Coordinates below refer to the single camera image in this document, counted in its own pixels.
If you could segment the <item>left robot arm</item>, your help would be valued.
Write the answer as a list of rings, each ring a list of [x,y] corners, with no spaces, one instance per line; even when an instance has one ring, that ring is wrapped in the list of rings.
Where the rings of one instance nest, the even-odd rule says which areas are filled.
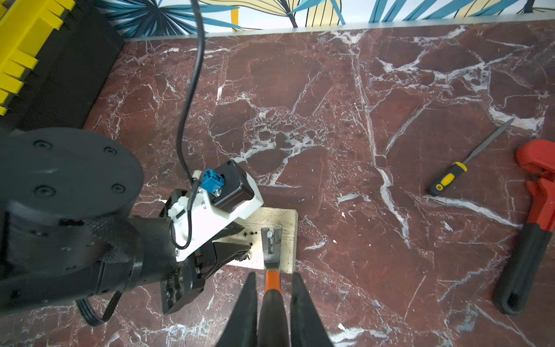
[[[177,239],[163,208],[131,214],[143,168],[124,146],[94,132],[43,128],[1,137],[1,313],[73,301],[92,326],[121,296],[160,283],[163,312],[195,300],[206,280],[249,246],[228,222],[196,246]]]

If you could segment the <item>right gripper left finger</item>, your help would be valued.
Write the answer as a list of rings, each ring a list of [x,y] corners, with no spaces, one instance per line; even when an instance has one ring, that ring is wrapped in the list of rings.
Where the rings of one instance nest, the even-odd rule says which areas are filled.
[[[251,272],[216,344],[217,347],[257,345],[257,304],[256,274]]]

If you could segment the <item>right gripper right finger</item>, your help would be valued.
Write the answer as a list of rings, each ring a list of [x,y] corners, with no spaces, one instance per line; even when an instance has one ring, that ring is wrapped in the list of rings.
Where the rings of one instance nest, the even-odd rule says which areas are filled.
[[[290,316],[292,346],[333,347],[299,273],[293,274]]]

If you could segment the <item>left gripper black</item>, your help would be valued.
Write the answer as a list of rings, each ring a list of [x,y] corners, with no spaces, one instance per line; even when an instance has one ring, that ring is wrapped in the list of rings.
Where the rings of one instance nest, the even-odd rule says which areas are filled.
[[[232,222],[213,238],[195,250],[184,261],[176,261],[176,247],[170,240],[169,210],[171,204],[186,195],[185,189],[175,189],[160,211],[164,218],[161,231],[163,252],[169,270],[160,282],[163,314],[178,312],[183,306],[193,302],[203,291],[205,282],[217,270],[233,260],[245,260],[250,247],[240,244],[224,244],[219,239],[240,234],[244,227]]]

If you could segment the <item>claw hammer orange black handle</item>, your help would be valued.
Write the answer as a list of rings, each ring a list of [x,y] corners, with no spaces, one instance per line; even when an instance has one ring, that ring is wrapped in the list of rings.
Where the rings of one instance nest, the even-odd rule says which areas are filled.
[[[275,233],[275,254],[267,254],[266,232]],[[262,249],[265,269],[264,296],[258,323],[258,346],[290,346],[288,320],[280,280],[280,259],[283,229],[262,228]]]

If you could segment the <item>wooden block with nails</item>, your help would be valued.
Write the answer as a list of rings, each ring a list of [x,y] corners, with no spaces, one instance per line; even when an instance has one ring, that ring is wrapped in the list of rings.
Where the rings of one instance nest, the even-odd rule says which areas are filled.
[[[264,230],[273,233],[275,247],[280,250],[280,271],[292,274],[296,269],[296,250],[299,214],[292,209],[261,207],[237,224],[244,227],[238,234],[219,239],[220,243],[241,244],[249,247],[243,260],[230,262],[231,266],[253,270],[264,269]]]

